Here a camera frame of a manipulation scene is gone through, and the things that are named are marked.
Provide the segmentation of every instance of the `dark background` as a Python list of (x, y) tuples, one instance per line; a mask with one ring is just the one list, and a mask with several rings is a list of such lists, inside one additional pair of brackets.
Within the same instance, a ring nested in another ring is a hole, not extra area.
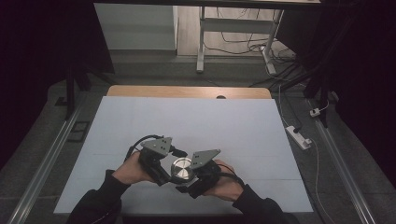
[(356, 20), (331, 57), (326, 73), (330, 75), (331, 91), (339, 97), (336, 111), (394, 187), (395, 5), (394, 1), (367, 0), (350, 10), (339, 7), (319, 13), (286, 11), (276, 36), (297, 53), (305, 69), (310, 69), (321, 60), (348, 13), (356, 13)]
[(92, 2), (0, 1), (0, 167), (40, 114), (49, 86), (63, 80), (71, 64), (79, 74), (114, 72)]
[[(331, 89), (340, 99), (337, 111), (393, 186), (396, 106), (391, 88), (396, 84), (395, 9), (393, 1), (366, 1), (327, 70), (331, 73)], [(289, 24), (294, 32), (289, 29), (284, 35), (289, 38), (282, 39), (281, 27), (278, 38), (304, 58), (306, 68), (312, 67), (346, 13), (290, 11)], [(285, 14), (283, 31), (287, 30), (287, 20)], [(305, 39), (296, 41), (299, 35)], [(49, 86), (63, 80), (74, 63), (83, 70), (89, 67), (96, 72), (114, 72), (92, 2), (0, 2), (0, 167), (35, 122), (47, 101)]]

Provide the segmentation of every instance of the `metal stand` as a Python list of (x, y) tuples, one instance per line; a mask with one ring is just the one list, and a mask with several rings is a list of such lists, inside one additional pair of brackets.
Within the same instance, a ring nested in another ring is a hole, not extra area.
[(205, 32), (227, 32), (227, 33), (252, 33), (269, 35), (268, 42), (262, 49), (262, 56), (271, 75), (276, 74), (271, 62), (269, 52), (274, 42), (277, 27), (282, 17), (283, 10), (276, 10), (273, 21), (254, 21), (238, 19), (206, 18), (205, 7), (200, 7), (200, 40), (197, 57), (197, 73), (204, 72), (204, 34)]

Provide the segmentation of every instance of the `aluminum rail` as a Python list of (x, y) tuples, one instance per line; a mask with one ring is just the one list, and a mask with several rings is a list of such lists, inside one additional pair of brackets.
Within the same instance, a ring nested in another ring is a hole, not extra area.
[(18, 205), (16, 206), (7, 224), (24, 223), (30, 211), (32, 210), (32, 207), (35, 204), (35, 200), (37, 199), (38, 194), (43, 188), (47, 177), (49, 176), (50, 171), (53, 167), (53, 164), (55, 163), (59, 153), (61, 152), (62, 147), (64, 146), (67, 135), (69, 135), (71, 129), (73, 128), (73, 125), (81, 111), (81, 108), (87, 99), (86, 92), (81, 92), (79, 95), (80, 97), (78, 99), (78, 106), (75, 112), (71, 115), (69, 120), (66, 120), (64, 122), (62, 129), (59, 131), (58, 135), (50, 146), (40, 166), (35, 171), (35, 175), (27, 186), (25, 192), (21, 196), (21, 199), (18, 202)]
[(315, 119), (315, 124), (317, 125), (318, 132), (322, 137), (323, 142), (328, 149), (330, 156), (332, 157), (332, 163), (337, 169), (338, 174), (340, 175), (342, 181), (344, 182), (344, 186), (346, 187), (346, 191), (348, 192), (351, 201), (353, 202), (355, 209), (361, 218), (361, 223), (363, 224), (375, 224), (375, 218), (373, 216), (373, 212), (370, 210), (370, 207), (356, 183), (355, 179), (350, 173), (349, 168), (347, 167), (346, 162), (340, 152), (340, 149), (335, 144), (334, 139), (332, 138), (332, 134), (329, 128), (325, 128), (322, 122), (319, 119)]

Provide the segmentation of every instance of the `table leg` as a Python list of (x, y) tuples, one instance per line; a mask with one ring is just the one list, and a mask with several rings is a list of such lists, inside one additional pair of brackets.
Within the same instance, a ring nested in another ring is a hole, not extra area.
[(264, 57), (265, 60), (265, 65), (267, 67), (268, 73), (270, 75), (275, 75), (276, 74), (276, 70), (274, 68), (274, 65), (271, 62), (271, 57), (270, 57), (270, 50), (271, 50), (271, 46), (274, 42), (274, 38), (276, 35), (276, 31), (277, 31), (277, 27), (279, 26), (279, 22), (280, 22), (280, 18), (282, 17), (283, 14), (283, 10), (276, 10), (275, 12), (275, 18), (274, 18), (274, 23), (271, 27), (271, 31), (270, 34), (268, 36), (268, 41), (267, 44), (264, 48), (262, 48), (262, 57)]
[(197, 57), (197, 73), (204, 72), (204, 33), (205, 33), (205, 7), (200, 7), (200, 36), (199, 36), (199, 48)]

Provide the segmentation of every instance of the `metal bar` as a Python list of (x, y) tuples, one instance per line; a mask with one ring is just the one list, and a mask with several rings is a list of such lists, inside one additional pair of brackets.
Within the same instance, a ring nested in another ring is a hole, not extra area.
[(272, 21), (206, 18), (206, 32), (270, 34)]
[(326, 148), (328, 149), (332, 157), (332, 162), (344, 182), (346, 191), (348, 192), (353, 204), (355, 205), (355, 209), (359, 217), (361, 218), (361, 223), (375, 224), (376, 222), (373, 213), (371, 212), (366, 200), (364, 199), (364, 196), (361, 193), (361, 189), (358, 187), (358, 184), (356, 183), (352, 174), (349, 172), (347, 164), (345, 163), (343, 156), (340, 153), (340, 150), (338, 149), (337, 145), (334, 142), (334, 139), (332, 138), (332, 134), (330, 133), (328, 128), (325, 128), (323, 126), (319, 119), (315, 119), (315, 124), (317, 125), (323, 142), (325, 143)]
[(199, 46), (198, 46), (198, 56), (197, 56), (197, 73), (204, 72), (204, 34), (205, 34), (205, 7), (200, 7), (199, 15), (200, 24), (200, 34), (199, 34)]
[(283, 10), (276, 10), (275, 19), (271, 21), (272, 23), (271, 30), (268, 32), (269, 36), (268, 36), (267, 44), (265, 45), (265, 48), (262, 50), (262, 57), (264, 57), (265, 66), (267, 67), (267, 71), (269, 75), (276, 74), (274, 65), (271, 62), (270, 49), (274, 42), (274, 38), (277, 32), (277, 27), (279, 26), (279, 22), (280, 22), (280, 18), (282, 17), (282, 14), (283, 14)]
[(79, 97), (78, 106), (75, 112), (71, 115), (69, 120), (64, 122), (62, 129), (59, 131), (58, 135), (50, 146), (49, 151), (47, 152), (40, 166), (35, 171), (35, 175), (21, 196), (21, 199), (7, 224), (24, 223), (28, 217), (33, 205), (35, 204), (38, 194), (40, 193), (48, 175), (50, 174), (53, 164), (55, 163), (62, 147), (64, 146), (67, 135), (70, 133), (70, 130), (72, 129), (73, 124), (75, 123), (87, 98), (87, 93), (85, 92), (81, 92), (80, 95), (81, 96)]
[(322, 10), (334, 8), (353, 8), (361, 0), (347, 3), (323, 3), (320, 1), (254, 1), (254, 0), (94, 0), (94, 3), (107, 4), (135, 4), (161, 6), (190, 6), (190, 7), (248, 7), (266, 9), (295, 9), (295, 10)]

